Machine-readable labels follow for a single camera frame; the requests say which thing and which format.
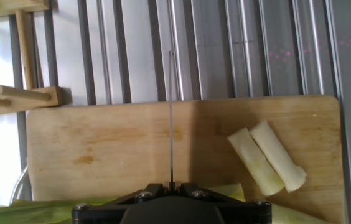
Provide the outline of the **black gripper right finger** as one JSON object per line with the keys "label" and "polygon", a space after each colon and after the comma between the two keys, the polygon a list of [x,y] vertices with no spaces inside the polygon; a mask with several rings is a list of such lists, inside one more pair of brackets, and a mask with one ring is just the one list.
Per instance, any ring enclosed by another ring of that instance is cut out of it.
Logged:
{"label": "black gripper right finger", "polygon": [[174,205],[182,223],[271,223],[271,203],[246,202],[241,184],[204,188],[176,182],[172,193],[184,199]]}

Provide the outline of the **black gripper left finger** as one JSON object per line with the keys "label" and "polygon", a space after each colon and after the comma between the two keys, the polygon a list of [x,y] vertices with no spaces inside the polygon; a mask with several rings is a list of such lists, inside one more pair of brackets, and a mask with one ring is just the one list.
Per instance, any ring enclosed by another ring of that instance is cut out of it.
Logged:
{"label": "black gripper left finger", "polygon": [[72,208],[72,224],[121,223],[126,211],[133,205],[168,195],[170,188],[164,184],[148,184],[103,205],[79,203]]}

